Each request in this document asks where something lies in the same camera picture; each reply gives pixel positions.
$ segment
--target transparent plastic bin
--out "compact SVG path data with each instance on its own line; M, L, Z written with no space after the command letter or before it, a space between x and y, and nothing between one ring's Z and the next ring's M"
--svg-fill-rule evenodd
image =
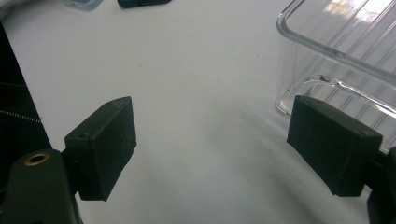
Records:
M396 147L396 0L295 0L277 20L283 40L276 107L295 95L335 106Z

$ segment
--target white table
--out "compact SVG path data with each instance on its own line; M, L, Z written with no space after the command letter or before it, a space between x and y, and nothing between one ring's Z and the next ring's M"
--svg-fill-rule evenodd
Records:
M332 196L285 143L273 98L289 2L40 0L4 21L54 148L133 98L138 146L106 203L78 201L84 223L368 223L366 191Z

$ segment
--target table surface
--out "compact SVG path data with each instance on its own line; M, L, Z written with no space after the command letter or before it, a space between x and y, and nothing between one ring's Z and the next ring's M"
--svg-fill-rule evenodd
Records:
M133 99L137 148L106 203L78 200L84 223L368 223L367 190L332 196L285 142L273 101L289 2L39 0L3 21L54 148Z

